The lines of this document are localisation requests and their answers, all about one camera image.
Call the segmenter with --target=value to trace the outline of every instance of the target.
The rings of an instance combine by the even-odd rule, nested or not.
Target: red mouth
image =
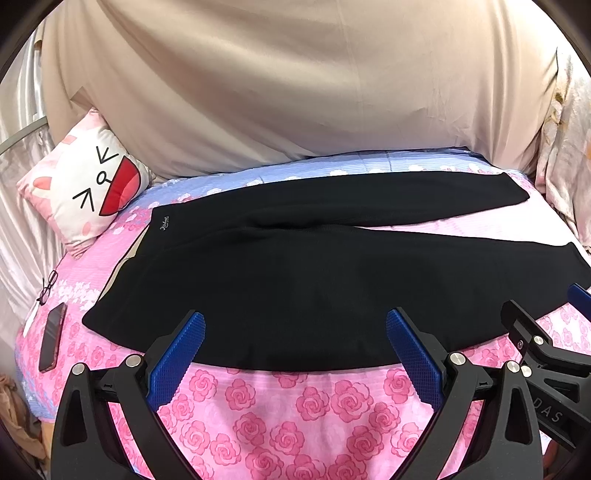
[[[107,191],[103,206],[100,208],[99,216],[108,217],[114,215],[123,209],[138,193],[140,177],[138,167],[128,159],[123,157],[115,176],[111,180],[111,185]]]

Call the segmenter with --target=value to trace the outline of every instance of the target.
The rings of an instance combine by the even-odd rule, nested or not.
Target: black trousers
[[[321,371],[397,362],[386,313],[403,307],[455,350],[505,333],[502,303],[534,317],[591,269],[551,247],[360,226],[416,223],[528,198],[507,175],[371,174],[249,187],[155,209],[135,257],[83,323],[145,351],[186,311],[205,315],[195,361]]]

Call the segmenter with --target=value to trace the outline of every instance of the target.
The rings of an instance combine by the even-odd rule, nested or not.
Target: pink pillow
[[[77,258],[152,179],[93,108],[17,189]]]

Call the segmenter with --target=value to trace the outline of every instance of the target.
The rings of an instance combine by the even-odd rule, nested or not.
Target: brown fabric
[[[27,407],[18,394],[14,380],[7,375],[0,375],[0,420],[20,448],[41,460],[45,458],[40,440],[27,433]]]
[[[550,24],[531,0],[66,0],[47,115],[58,142],[96,106],[166,178],[454,145],[529,172]]]

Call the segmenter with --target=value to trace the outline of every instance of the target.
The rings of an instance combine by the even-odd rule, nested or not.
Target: smartphone
[[[41,343],[39,371],[49,372],[56,367],[57,353],[60,349],[61,326],[66,316],[66,304],[60,303],[47,315],[47,324]]]

